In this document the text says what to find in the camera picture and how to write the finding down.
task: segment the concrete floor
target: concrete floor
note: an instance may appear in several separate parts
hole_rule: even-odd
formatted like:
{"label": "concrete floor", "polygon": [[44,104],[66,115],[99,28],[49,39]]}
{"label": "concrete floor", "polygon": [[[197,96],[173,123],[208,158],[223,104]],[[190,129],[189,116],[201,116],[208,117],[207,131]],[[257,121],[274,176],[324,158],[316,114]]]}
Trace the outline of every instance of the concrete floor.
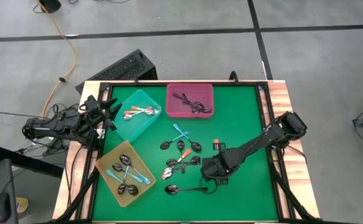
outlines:
{"label": "concrete floor", "polygon": [[[174,29],[252,28],[245,0],[79,1],[53,13],[64,34]],[[363,1],[254,0],[260,27],[363,25]],[[0,0],[0,37],[57,35],[34,0]],[[293,108],[308,125],[303,148],[319,212],[330,221],[363,223],[363,142],[351,119],[363,111],[363,29],[263,33],[273,78],[286,80]],[[265,79],[254,33],[73,40],[78,65],[52,102],[78,103],[74,86],[135,49],[160,79]],[[0,42],[0,111],[39,115],[52,87],[72,65],[62,40]],[[25,119],[0,115],[0,146],[29,145]],[[63,163],[65,154],[46,157]],[[42,185],[46,180],[50,186]],[[25,172],[16,192],[31,207],[21,223],[52,216],[59,180]]]}

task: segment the yellow object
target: yellow object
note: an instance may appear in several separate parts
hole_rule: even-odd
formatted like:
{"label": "yellow object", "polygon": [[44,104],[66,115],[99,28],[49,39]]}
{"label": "yellow object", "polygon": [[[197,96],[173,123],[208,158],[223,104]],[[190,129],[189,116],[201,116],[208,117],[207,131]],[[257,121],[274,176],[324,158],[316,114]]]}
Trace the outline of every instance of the yellow object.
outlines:
{"label": "yellow object", "polygon": [[[54,23],[55,28],[57,29],[59,36],[61,36],[64,40],[66,40],[68,42],[68,44],[70,45],[70,47],[72,48],[73,51],[73,65],[70,68],[70,70],[63,76],[63,78],[65,79],[74,69],[76,66],[76,62],[77,62],[77,57],[76,57],[76,50],[75,47],[72,45],[72,43],[66,38],[66,36],[64,36],[61,33],[61,30],[59,29],[57,23],[55,22],[54,18],[47,12],[47,10],[45,9],[45,7],[40,3],[39,0],[37,0],[37,3],[40,5],[40,7],[43,9],[43,11],[48,15],[48,17],[51,19],[51,21]],[[50,100],[52,98],[52,95],[54,94],[54,92],[56,91],[56,89],[58,88],[58,86],[61,84],[61,81],[59,81],[57,83],[57,85],[54,87],[54,89],[51,91],[47,101],[45,102],[44,108],[43,108],[43,112],[42,112],[42,117],[45,117],[45,111],[47,109],[48,104],[50,103]]]}
{"label": "yellow object", "polygon": [[17,204],[17,213],[21,214],[25,212],[27,207],[29,206],[29,201],[26,198],[16,198]]}
{"label": "yellow object", "polygon": [[[127,189],[123,192],[123,194],[118,194],[118,187],[121,184],[120,181],[115,180],[115,178],[109,176],[106,174],[106,170],[110,170],[113,174],[115,174],[119,179],[123,180],[124,172],[116,172],[112,168],[112,164],[121,164],[123,167],[123,170],[126,169],[126,166],[123,165],[120,161],[119,156],[121,154],[124,154],[128,156],[131,160],[131,165],[138,170],[141,174],[143,174],[148,180],[151,181],[150,184],[145,184],[145,182],[140,183],[134,178],[132,178],[130,175],[126,176],[125,182],[127,184],[134,184],[138,188],[138,194],[137,195],[131,195],[127,191]],[[108,187],[111,189],[113,195],[119,202],[120,206],[125,207],[129,205],[131,202],[136,200],[139,196],[141,196],[145,191],[150,189],[155,184],[155,177],[152,175],[151,171],[146,167],[144,162],[141,160],[141,158],[138,156],[137,152],[133,149],[131,144],[128,141],[122,142],[119,146],[112,149],[108,154],[101,157],[101,159],[97,160],[95,163],[95,166],[97,167],[98,171],[100,172],[101,176],[104,178],[106,184],[108,184]],[[128,170],[128,173],[133,174],[137,177],[139,177],[139,174],[130,167]]]}

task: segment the wooden table frame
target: wooden table frame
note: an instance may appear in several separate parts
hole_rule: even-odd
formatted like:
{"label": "wooden table frame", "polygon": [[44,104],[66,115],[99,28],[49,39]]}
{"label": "wooden table frame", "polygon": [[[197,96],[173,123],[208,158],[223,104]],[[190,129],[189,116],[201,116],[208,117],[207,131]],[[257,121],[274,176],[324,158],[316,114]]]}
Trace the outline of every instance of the wooden table frame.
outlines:
{"label": "wooden table frame", "polygon": [[[233,80],[141,80],[138,81],[140,84],[155,84],[155,83],[234,83]],[[240,80],[240,83],[260,83],[260,98],[263,108],[263,113],[265,117],[265,122],[270,122],[270,119],[283,114],[286,111],[292,111],[288,90],[286,88],[285,81],[263,81],[263,80]],[[84,103],[88,96],[93,95],[96,99],[106,100],[109,95],[109,85],[116,83],[117,85],[135,85],[135,81],[132,80],[113,80],[113,81],[87,81],[85,82],[82,97],[80,99],[80,104]],[[293,141],[291,146],[303,151],[300,141]],[[68,177],[70,178],[70,171],[72,168],[72,162],[75,160],[73,168],[73,180],[72,188],[70,189],[70,198],[73,200],[79,193],[82,179],[86,179],[87,173],[84,174],[84,170],[89,170],[89,174],[92,172],[95,164],[95,158],[97,157],[97,151],[92,152],[92,159],[90,166],[86,167],[87,164],[87,149],[81,149],[77,157],[75,155],[80,148],[78,142],[72,141],[67,154],[66,166],[68,170]],[[308,169],[304,158],[290,150],[285,150],[285,155],[283,159],[278,159],[280,153],[272,151],[274,160],[279,160],[276,163],[276,168],[279,172],[282,172],[282,167],[284,167],[284,172],[288,179],[289,188],[294,193],[296,198],[300,201],[302,206],[307,209],[307,211],[314,217],[319,217],[318,208],[316,205],[313,189],[311,186],[311,181],[308,174]],[[92,196],[92,187],[85,194],[82,207],[80,207],[80,218],[87,218],[92,212],[89,210],[89,203]],[[284,218],[293,218],[295,212],[292,211],[291,207],[288,206],[288,200],[286,199],[283,191],[278,186],[278,195],[281,202],[281,212]],[[57,203],[55,204],[53,218],[58,218],[63,214],[67,208],[68,200],[68,187],[67,178],[65,172],[63,173],[62,180],[60,183],[59,194],[57,197]]]}

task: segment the green table surface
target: green table surface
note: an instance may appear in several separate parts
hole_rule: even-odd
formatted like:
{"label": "green table surface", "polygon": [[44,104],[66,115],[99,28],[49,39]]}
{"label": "green table surface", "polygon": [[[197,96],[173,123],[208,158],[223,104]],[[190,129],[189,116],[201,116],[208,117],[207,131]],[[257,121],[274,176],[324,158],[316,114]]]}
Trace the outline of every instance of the green table surface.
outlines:
{"label": "green table surface", "polygon": [[[112,98],[124,101],[141,89],[162,107],[160,117],[145,130],[132,146],[156,178],[147,192],[127,207],[120,207],[111,190],[100,176],[93,209],[94,221],[273,221],[277,220],[270,173],[264,149],[251,155],[240,166],[229,184],[219,186],[210,195],[202,192],[165,193],[164,188],[176,184],[180,188],[199,186],[201,165],[186,167],[186,173],[175,173],[162,180],[161,173],[170,158],[180,158],[176,143],[160,150],[164,141],[170,141],[179,133],[173,128],[177,123],[189,137],[202,146],[202,152],[192,152],[201,158],[217,154],[213,150],[214,139],[225,142],[227,147],[238,147],[262,131],[257,96],[254,86],[214,86],[215,113],[209,119],[170,118],[166,114],[166,86],[114,87]],[[103,153],[106,154],[123,142],[116,131],[106,134]],[[186,148],[189,142],[184,139]],[[204,187],[214,189],[214,182],[204,182]]]}

